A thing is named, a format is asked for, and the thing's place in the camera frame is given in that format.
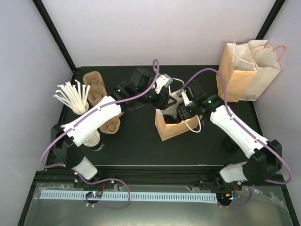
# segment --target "white rope handle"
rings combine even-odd
[[[173,80],[176,80],[176,81],[180,81],[183,86],[185,86],[185,82],[183,82],[181,79],[176,79],[176,78],[172,78]],[[169,91],[169,94],[171,94],[171,91],[170,91],[170,85],[168,86],[168,91]]]
[[[199,133],[199,132],[202,130],[201,120],[199,119],[199,116],[198,116],[198,115],[196,115],[196,117],[197,117],[197,119],[198,119],[198,124],[199,124],[199,129],[198,129],[198,131],[195,131],[195,130],[193,130],[192,128],[190,128],[190,126],[187,124],[186,121],[183,121],[183,122],[186,124],[186,126],[187,126],[192,132],[194,132],[194,133]]]
[[[241,60],[241,61],[243,61],[243,62],[246,62],[246,63],[252,65],[252,64],[253,64],[252,62],[243,60],[243,59],[239,58],[239,57],[235,54],[235,49],[236,49],[237,47],[244,47],[244,48],[247,48],[247,50],[249,51],[250,55],[252,56],[251,51],[249,50],[249,48],[248,48],[247,46],[240,46],[240,45],[238,45],[238,46],[235,47],[235,45],[236,45],[236,40],[233,41],[233,47],[232,47],[232,50],[233,50],[233,59],[232,59],[232,62],[234,61],[234,57],[237,57],[239,60]]]

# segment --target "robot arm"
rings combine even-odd
[[[185,103],[184,108],[179,107],[177,109],[178,115],[183,117],[181,120],[191,118],[194,115],[203,115],[224,130],[232,143],[238,145],[248,158],[248,161],[230,164],[220,171],[220,176],[225,182],[250,181],[254,185],[260,185],[281,169],[281,162],[275,155],[256,140],[261,140],[281,156],[280,143],[276,140],[270,142],[253,131],[228,107],[231,114],[229,115],[223,100],[217,95],[208,98],[197,82],[184,89],[181,95]]]
[[[92,179],[97,174],[97,169],[78,148],[90,134],[109,119],[135,105],[136,102],[152,103],[156,108],[162,110],[176,103],[176,100],[169,96],[169,93],[166,90],[173,80],[168,75],[162,74],[156,79],[154,87],[140,98],[126,101],[119,105],[111,104],[102,107],[107,103],[137,96],[144,92],[152,84],[153,80],[153,73],[143,68],[138,68],[134,71],[129,80],[125,80],[120,85],[114,87],[114,92],[111,96],[105,96],[101,102],[84,115],[63,125],[63,128],[59,125],[55,125],[51,129],[52,141],[63,132],[70,130],[63,138],[63,141],[58,142],[54,147],[54,152],[57,157],[64,162],[66,167],[80,173],[85,179]]]
[[[121,85],[114,87],[115,91],[111,96],[105,96],[96,106],[84,115],[68,124],[65,124],[63,130],[66,132],[67,130],[72,129],[72,131],[70,131],[67,135],[72,137],[73,143],[79,147],[83,144],[83,141],[89,136],[89,134],[101,127],[111,118],[135,105],[137,101],[152,103],[156,108],[161,110],[168,108],[170,105],[174,104],[176,100],[169,96],[169,94],[163,89],[167,88],[173,81],[167,74],[160,75],[156,79],[155,87],[141,98],[123,102],[119,105],[111,104],[106,107],[101,107],[104,104],[116,100],[134,97],[142,91],[145,91],[151,84],[153,77],[152,73],[143,68],[136,69],[130,80],[125,80]],[[83,118],[85,118],[85,120],[74,127],[74,125]]]

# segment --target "white plastic forks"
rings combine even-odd
[[[88,93],[90,90],[90,86],[82,85],[82,92],[81,92],[81,84],[79,81],[77,82],[77,89],[76,85],[71,85],[70,82],[66,82],[65,85],[58,85],[61,90],[56,90],[55,98],[61,101],[64,105],[71,108],[76,114],[83,114],[88,110]]]

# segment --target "black metal pole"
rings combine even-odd
[[[65,60],[67,61],[67,64],[69,65],[72,72],[75,72],[76,66],[74,62],[72,61],[71,56],[69,55],[66,46],[63,43],[63,40],[61,39],[59,33],[57,32],[55,25],[53,24],[43,2],[41,0],[32,0],[35,4],[36,8],[38,9],[41,17],[43,18],[46,26],[48,27],[52,37],[54,38],[57,46],[59,47],[62,55],[64,56]]]
[[[268,14],[268,17],[265,19],[260,31],[258,32],[258,35],[256,37],[257,40],[264,39],[264,36],[267,34],[269,28],[271,27],[273,21],[275,20],[277,14],[281,10],[283,4],[285,3],[285,0],[276,0],[271,11]]]

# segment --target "white cable tray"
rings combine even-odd
[[[88,191],[41,191],[40,199],[85,200]],[[104,192],[101,198],[89,200],[127,201],[128,192]],[[130,201],[144,202],[207,202],[217,203],[216,194],[209,193],[164,193],[164,192],[131,192]]]

